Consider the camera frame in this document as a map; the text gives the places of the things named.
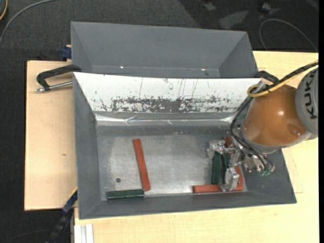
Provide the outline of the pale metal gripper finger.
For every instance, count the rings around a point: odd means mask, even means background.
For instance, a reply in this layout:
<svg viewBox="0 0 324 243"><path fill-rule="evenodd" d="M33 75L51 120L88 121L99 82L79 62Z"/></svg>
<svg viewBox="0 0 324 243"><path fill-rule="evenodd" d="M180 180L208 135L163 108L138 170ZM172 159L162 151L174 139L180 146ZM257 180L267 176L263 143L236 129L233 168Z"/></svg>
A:
<svg viewBox="0 0 324 243"><path fill-rule="evenodd" d="M232 191L237 188L239 174L235 168L227 168L221 185L222 191Z"/></svg>
<svg viewBox="0 0 324 243"><path fill-rule="evenodd" d="M225 141L224 140L213 140L209 142L209 147L207 149L207 157L213 158L215 153L223 154L225 153Z"/></svg>

